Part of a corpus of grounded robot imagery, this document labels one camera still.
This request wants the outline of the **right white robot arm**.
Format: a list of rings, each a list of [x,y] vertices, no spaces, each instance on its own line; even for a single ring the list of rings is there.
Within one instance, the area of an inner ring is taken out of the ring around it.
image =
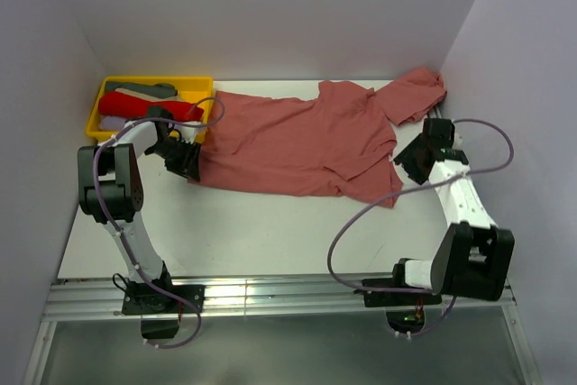
[[[422,290],[434,295],[496,301],[505,287],[515,238],[489,215],[472,182],[455,123],[426,119],[422,132],[394,159],[420,187],[432,186],[447,229],[431,260],[401,259],[391,296],[412,302]]]

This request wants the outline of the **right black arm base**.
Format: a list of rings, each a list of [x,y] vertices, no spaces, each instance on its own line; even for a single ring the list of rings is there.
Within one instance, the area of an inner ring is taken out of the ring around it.
[[[440,295],[425,295],[397,292],[365,291],[364,306],[403,307],[404,310],[387,312],[389,326],[399,333],[418,333],[426,324],[425,306],[436,306],[442,303]]]

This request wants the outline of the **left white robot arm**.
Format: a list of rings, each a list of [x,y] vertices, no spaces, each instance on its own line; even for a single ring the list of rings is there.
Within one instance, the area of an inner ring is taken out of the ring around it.
[[[168,110],[153,107],[145,117],[127,121],[108,140],[78,150],[80,208],[114,238],[129,271],[126,296],[143,297],[155,312],[172,308],[176,290],[142,219],[144,191],[138,159],[156,155],[168,172],[198,180],[196,136],[205,128],[198,121],[178,121]]]

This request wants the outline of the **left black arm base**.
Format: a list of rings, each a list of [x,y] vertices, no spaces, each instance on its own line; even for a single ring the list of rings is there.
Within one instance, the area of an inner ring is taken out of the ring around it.
[[[174,338],[180,329],[185,314],[200,313],[203,309],[205,286],[198,284],[177,285],[169,288],[174,296],[185,299],[192,305],[160,294],[147,285],[138,285],[140,293],[128,290],[124,296],[121,314],[141,319],[143,338],[162,343]]]

